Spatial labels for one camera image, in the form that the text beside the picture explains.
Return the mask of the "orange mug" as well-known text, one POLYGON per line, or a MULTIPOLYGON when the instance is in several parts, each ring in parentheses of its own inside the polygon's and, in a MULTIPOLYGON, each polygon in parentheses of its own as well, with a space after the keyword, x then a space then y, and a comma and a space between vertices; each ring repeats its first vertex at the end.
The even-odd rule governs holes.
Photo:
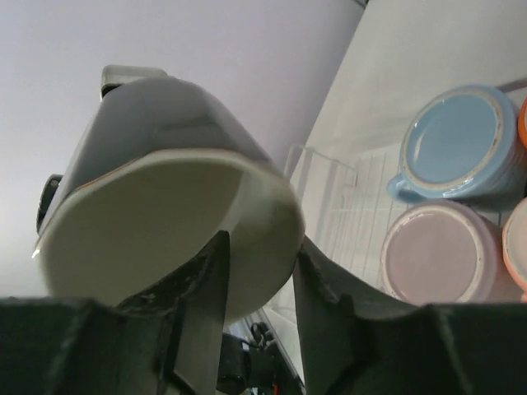
POLYGON ((518 116, 518 135, 525 148, 527 148, 527 98, 525 98, 518 116))

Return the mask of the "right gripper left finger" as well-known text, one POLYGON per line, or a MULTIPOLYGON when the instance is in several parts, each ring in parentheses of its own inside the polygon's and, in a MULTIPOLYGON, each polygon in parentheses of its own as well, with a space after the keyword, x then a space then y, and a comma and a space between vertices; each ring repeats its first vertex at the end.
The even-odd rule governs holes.
POLYGON ((215 393, 230 260, 230 236, 220 231, 114 308, 89 299, 3 299, 2 393, 215 393))

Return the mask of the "light blue mug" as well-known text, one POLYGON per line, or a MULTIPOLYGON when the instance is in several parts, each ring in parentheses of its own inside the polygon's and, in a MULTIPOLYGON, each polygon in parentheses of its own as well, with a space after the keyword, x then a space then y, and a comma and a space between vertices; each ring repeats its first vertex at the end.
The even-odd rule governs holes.
POLYGON ((410 123, 399 172, 387 184, 397 201, 444 198, 508 207, 523 197, 526 151, 517 110, 494 86, 459 86, 438 95, 410 123))

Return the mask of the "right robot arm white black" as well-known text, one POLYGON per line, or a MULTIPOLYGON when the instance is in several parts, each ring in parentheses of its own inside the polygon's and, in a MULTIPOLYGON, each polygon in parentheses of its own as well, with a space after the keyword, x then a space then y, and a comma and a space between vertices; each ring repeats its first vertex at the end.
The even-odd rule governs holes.
POLYGON ((305 240, 293 272, 304 373, 273 330, 224 332, 229 235, 115 308, 1 302, 4 394, 523 394, 524 304, 413 307, 305 240))

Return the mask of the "pink mug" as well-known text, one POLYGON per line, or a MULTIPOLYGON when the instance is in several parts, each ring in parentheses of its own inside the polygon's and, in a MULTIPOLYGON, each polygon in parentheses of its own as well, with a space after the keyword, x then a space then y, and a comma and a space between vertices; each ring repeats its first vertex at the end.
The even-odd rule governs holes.
POLYGON ((527 200, 522 199, 503 226, 502 255, 507 271, 522 290, 520 301, 526 302, 527 291, 527 200))

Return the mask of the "lilac mug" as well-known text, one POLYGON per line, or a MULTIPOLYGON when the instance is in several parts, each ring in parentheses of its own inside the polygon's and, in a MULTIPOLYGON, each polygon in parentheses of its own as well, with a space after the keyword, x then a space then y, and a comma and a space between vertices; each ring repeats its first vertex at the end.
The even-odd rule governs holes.
POLYGON ((499 233, 457 202, 407 210, 389 229, 380 253, 385 291, 415 305, 514 299, 499 233))

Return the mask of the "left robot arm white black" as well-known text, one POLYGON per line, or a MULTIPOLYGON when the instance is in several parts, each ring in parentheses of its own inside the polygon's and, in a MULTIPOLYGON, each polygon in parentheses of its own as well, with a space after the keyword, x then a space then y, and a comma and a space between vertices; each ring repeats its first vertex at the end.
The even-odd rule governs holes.
POLYGON ((51 174, 49 178, 47 179, 46 183, 44 184, 42 193, 40 194, 40 201, 39 201, 37 217, 36 217, 37 234, 40 233, 40 228, 47 214, 49 206, 54 198, 54 195, 57 192, 58 186, 61 183, 62 178, 63 178, 62 174, 51 174))

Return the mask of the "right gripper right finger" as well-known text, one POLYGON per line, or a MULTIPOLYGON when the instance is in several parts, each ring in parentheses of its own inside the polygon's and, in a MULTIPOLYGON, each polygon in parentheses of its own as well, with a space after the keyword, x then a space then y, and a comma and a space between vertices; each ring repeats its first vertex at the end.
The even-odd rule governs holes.
POLYGON ((304 239, 293 272, 309 394, 523 394, 526 307, 428 304, 377 290, 304 239))

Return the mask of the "black mug cream inside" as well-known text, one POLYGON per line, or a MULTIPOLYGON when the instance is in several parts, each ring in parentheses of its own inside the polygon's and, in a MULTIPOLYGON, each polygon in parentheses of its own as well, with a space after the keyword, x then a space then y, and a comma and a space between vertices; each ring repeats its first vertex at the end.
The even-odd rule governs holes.
POLYGON ((38 230, 50 295, 116 305, 230 236, 226 321, 290 277, 304 237, 289 182, 202 87, 148 77, 100 102, 38 230))

